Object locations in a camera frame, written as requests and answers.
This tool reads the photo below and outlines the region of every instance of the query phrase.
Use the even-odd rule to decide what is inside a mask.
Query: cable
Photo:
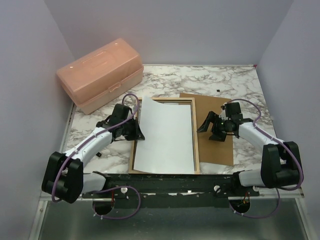
[[[268,217],[272,216],[273,214],[277,213],[277,212],[279,211],[279,209],[280,209],[280,202],[281,202],[280,193],[279,193],[279,190],[278,190],[277,188],[276,188],[275,190],[276,190],[276,193],[277,193],[277,195],[278,195],[278,201],[277,201],[276,207],[275,207],[275,209],[274,209],[271,213],[269,213],[269,214],[267,214],[267,215],[265,215],[265,216],[250,216],[250,215],[246,215],[246,214],[244,214],[244,213],[237,212],[237,211],[231,206],[230,203],[229,203],[229,206],[230,206],[230,208],[232,209],[232,211],[233,211],[234,214],[238,214],[238,215],[240,215],[240,216],[242,216],[242,217],[246,217],[246,218],[249,218],[249,219],[265,219],[265,218],[268,218]]]
[[[302,168],[297,160],[297,158],[295,157],[295,155],[290,151],[290,149],[280,140],[278,140],[277,138],[273,138],[269,133],[267,133],[266,131],[262,130],[260,127],[257,126],[256,122],[261,118],[262,116],[262,113],[261,113],[261,110],[260,108],[254,104],[253,102],[249,101],[249,100],[246,100],[246,99],[242,99],[242,98],[236,98],[236,99],[232,99],[230,101],[228,101],[227,103],[231,103],[231,102],[234,102],[234,101],[244,101],[244,102],[247,102],[251,105],[253,105],[259,112],[259,115],[258,117],[253,121],[253,126],[255,129],[257,129],[260,133],[262,133],[263,135],[265,135],[267,138],[275,141],[277,144],[281,145],[288,153],[289,155],[291,156],[291,158],[293,159],[295,165],[297,166],[298,168],[298,172],[299,172],[299,182],[296,186],[294,187],[291,187],[291,188],[286,188],[286,187],[279,187],[279,189],[281,190],[285,190],[285,191],[294,191],[294,190],[297,190],[301,187],[301,184],[302,182],[304,181],[304,173],[302,171]]]
[[[96,135],[92,135],[91,137],[89,137],[86,141],[84,141],[75,151],[73,151],[67,158],[66,160],[63,162],[63,164],[61,165],[57,175],[56,175],[56,178],[54,180],[54,183],[53,183],[53,187],[52,187],[52,191],[51,191],[51,200],[52,202],[54,203],[58,203],[61,201],[61,199],[56,199],[55,198],[55,194],[56,194],[56,189],[57,189],[57,185],[58,185],[58,181],[59,181],[59,178],[62,174],[62,171],[65,169],[66,165],[68,164],[68,162],[70,161],[70,159],[76,154],[76,152],[80,151],[87,143],[89,143],[92,139],[96,138],[97,136],[105,133],[105,132],[108,132],[112,129],[115,129],[119,126],[121,126],[122,124],[125,124],[126,122],[128,122],[130,119],[132,119],[135,114],[137,113],[138,109],[139,109],[139,106],[140,106],[140,102],[139,102],[139,99],[136,95],[134,95],[133,93],[127,93],[126,95],[124,95],[124,97],[122,98],[122,104],[124,105],[124,102],[125,102],[125,98],[127,96],[133,96],[135,97],[136,101],[137,101],[137,104],[136,104],[136,109],[133,111],[133,113],[130,115],[130,117],[128,117],[126,120],[116,124],[116,125],[113,125],[111,127],[108,127],[100,132],[98,132]]]
[[[139,194],[138,190],[135,189],[132,186],[116,186],[116,187],[109,188],[107,190],[96,191],[95,194],[107,193],[107,192],[110,192],[110,191],[113,191],[113,190],[117,190],[117,189],[121,189],[121,188],[132,189],[137,194],[137,196],[138,196],[138,206],[136,207],[134,212],[129,214],[128,216],[119,216],[119,217],[99,215],[99,214],[96,213],[95,205],[93,205],[93,211],[94,211],[94,215],[93,216],[94,217],[95,216],[99,216],[99,217],[101,217],[101,219],[104,218],[104,219],[111,219],[111,220],[123,220],[123,219],[128,219],[128,218],[132,217],[133,215],[135,215],[139,211],[140,205],[141,205],[141,197],[140,197],[140,194]]]

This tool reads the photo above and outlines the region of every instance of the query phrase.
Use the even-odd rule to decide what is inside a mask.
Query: gray wall
[[[144,64],[257,64],[292,0],[44,0],[75,58],[122,37]]]
[[[277,135],[299,144],[314,226],[320,226],[319,13],[319,0],[295,0],[257,67]]]
[[[55,78],[73,56],[42,0],[0,3],[0,238],[29,237],[71,106]]]

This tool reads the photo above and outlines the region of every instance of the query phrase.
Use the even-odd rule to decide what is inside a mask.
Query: white marble surface
[[[199,94],[223,98],[244,98],[257,104],[262,111],[259,125],[271,134],[275,134],[267,109],[265,98],[252,66],[145,66],[143,80],[132,88],[130,93],[138,97],[179,97],[180,93]],[[98,121],[112,113],[121,95],[90,115],[77,109],[71,125],[66,149],[76,146],[95,128]],[[242,102],[241,109],[245,118],[257,116],[255,108]],[[131,142],[119,141],[110,144],[101,151],[100,158],[94,157],[84,172],[128,173]],[[202,174],[231,174],[241,170],[258,169],[261,153],[244,139],[233,138],[234,166],[212,163],[200,163]]]

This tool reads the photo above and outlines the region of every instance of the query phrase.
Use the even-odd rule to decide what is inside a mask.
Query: orange plastic box
[[[90,114],[142,81],[137,53],[119,38],[60,68],[62,87],[85,114]]]

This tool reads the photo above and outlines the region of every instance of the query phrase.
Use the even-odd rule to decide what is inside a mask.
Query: white paper
[[[190,105],[168,105],[142,98],[134,170],[153,174],[195,174]]]

